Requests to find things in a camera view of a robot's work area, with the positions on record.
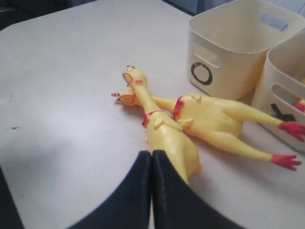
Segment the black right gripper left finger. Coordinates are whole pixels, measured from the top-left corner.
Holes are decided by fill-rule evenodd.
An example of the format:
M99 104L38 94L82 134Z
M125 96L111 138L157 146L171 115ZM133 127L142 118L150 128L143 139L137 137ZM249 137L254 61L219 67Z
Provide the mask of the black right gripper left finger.
M147 229L151 209L152 156L140 151L111 195L70 229Z

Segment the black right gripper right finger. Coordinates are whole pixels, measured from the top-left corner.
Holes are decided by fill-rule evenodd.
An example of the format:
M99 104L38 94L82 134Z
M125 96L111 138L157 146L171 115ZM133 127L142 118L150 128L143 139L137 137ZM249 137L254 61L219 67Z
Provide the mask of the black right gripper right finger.
M156 229L242 228L203 201L162 150L152 153L152 202Z

